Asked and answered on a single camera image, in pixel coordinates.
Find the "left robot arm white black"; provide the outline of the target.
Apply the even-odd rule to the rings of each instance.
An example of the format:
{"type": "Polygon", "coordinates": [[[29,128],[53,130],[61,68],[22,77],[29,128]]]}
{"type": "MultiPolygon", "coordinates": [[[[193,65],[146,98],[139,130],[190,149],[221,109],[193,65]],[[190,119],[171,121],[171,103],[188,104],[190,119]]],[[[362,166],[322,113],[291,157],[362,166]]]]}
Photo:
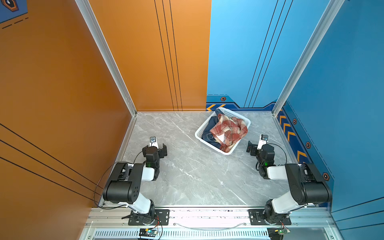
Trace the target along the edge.
{"type": "Polygon", "coordinates": [[[156,214],[155,204],[141,192],[142,182],[156,181],[160,174],[160,159],[168,155],[167,146],[156,144],[146,146],[142,151],[146,160],[143,163],[116,163],[103,190],[103,199],[118,208],[129,208],[131,213],[122,219],[129,219],[132,224],[152,225],[160,219],[156,214]]]}

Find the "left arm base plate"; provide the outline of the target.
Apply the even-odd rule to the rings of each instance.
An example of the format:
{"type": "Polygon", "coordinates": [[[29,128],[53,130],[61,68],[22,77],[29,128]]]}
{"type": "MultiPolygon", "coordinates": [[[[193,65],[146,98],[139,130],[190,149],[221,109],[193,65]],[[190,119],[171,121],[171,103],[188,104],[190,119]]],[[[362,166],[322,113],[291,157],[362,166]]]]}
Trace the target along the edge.
{"type": "Polygon", "coordinates": [[[129,226],[155,226],[159,223],[160,226],[168,226],[170,220],[170,210],[154,209],[148,214],[135,214],[132,212],[129,217],[129,226]]]}

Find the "red plaid skirt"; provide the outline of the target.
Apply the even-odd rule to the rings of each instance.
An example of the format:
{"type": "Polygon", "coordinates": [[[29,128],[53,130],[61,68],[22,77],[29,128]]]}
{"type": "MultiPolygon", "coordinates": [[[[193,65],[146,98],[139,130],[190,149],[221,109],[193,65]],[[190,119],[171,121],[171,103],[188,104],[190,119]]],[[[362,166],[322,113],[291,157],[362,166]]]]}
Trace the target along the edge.
{"type": "Polygon", "coordinates": [[[229,153],[236,143],[248,133],[248,127],[243,119],[218,115],[219,122],[211,129],[214,138],[221,144],[220,150],[229,153]]]}

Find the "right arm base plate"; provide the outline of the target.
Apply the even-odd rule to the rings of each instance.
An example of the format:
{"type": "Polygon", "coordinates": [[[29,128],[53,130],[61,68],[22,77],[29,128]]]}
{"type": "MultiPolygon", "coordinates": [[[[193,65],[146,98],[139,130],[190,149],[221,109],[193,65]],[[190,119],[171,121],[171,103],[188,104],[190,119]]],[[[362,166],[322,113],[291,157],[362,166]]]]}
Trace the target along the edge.
{"type": "Polygon", "coordinates": [[[292,224],[290,216],[288,214],[276,214],[275,212],[266,213],[262,209],[250,209],[248,210],[250,223],[252,226],[261,225],[277,225],[290,226],[292,224]]]}

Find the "white plastic laundry basket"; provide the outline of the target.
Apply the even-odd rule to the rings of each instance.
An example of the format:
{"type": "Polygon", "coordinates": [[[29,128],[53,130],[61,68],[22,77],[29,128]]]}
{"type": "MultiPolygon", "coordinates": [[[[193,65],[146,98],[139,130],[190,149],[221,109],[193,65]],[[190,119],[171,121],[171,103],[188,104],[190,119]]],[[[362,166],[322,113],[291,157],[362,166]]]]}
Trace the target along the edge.
{"type": "Polygon", "coordinates": [[[195,137],[214,151],[231,155],[250,125],[251,121],[243,115],[219,107],[198,128],[195,137]]]}

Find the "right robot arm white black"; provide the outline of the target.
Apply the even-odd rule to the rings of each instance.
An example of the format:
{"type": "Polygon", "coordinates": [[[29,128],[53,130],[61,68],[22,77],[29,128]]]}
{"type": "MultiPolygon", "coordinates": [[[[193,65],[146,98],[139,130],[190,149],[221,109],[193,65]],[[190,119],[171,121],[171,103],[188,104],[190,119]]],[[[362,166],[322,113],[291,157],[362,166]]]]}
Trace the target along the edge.
{"type": "Polygon", "coordinates": [[[332,200],[332,191],[314,164],[275,165],[275,148],[265,141],[248,142],[247,152],[257,158],[256,170],[265,180],[286,180],[289,191],[270,199],[263,210],[249,210],[252,225],[286,224],[290,213],[308,205],[320,205],[332,200]]]}

